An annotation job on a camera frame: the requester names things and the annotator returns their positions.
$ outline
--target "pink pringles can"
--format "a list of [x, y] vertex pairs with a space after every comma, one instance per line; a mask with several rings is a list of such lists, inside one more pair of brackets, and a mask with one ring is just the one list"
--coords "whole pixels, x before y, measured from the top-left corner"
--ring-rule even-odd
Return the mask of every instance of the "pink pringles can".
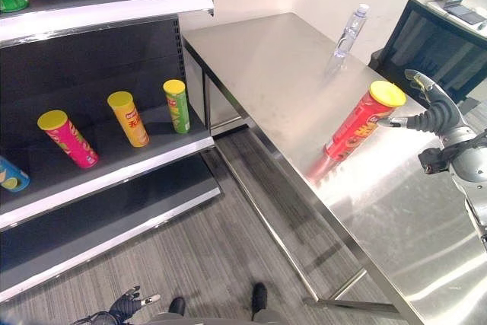
[[69, 120], [62, 110], [45, 112], [37, 120], [40, 129], [46, 132], [51, 139], [79, 166], [92, 167], [98, 161], [98, 155], [81, 136], [81, 133]]

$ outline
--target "blue pringles can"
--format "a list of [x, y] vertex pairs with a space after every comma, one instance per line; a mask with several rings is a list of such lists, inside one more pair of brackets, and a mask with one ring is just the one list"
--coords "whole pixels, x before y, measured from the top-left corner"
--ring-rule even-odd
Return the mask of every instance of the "blue pringles can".
[[30, 178], [10, 161], [0, 156], [0, 186], [18, 192], [29, 185]]

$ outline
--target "pants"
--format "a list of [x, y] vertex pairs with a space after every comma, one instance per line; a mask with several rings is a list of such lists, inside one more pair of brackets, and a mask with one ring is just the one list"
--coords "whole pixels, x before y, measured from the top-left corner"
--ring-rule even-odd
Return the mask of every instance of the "pants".
[[[157, 314], [151, 319], [152, 321], [162, 321], [162, 320], [177, 320], [183, 318], [179, 314], [172, 314], [171, 312], [164, 312], [162, 314]], [[253, 317], [253, 322], [255, 323], [267, 323], [275, 325], [288, 325], [288, 322], [282, 317], [282, 315], [274, 310], [263, 309], [255, 314]]]

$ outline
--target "black chair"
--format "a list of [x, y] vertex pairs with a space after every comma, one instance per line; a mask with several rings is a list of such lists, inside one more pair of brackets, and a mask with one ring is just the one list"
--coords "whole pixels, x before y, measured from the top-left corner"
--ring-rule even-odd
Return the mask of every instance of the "black chair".
[[458, 103], [487, 78], [487, 39], [408, 0], [386, 46], [372, 54], [369, 67], [403, 89], [424, 107], [404, 69], [436, 81]]

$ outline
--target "black shoe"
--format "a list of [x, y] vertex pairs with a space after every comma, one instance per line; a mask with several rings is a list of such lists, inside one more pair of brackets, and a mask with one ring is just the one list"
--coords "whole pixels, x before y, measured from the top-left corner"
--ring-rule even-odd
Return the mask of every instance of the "black shoe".
[[252, 320], [253, 316], [260, 310], [267, 307], [267, 288], [259, 282], [253, 287], [252, 291]]
[[173, 314], [179, 314], [184, 316], [184, 310], [186, 309], [186, 301], [182, 297], [176, 297], [169, 305], [169, 311]]

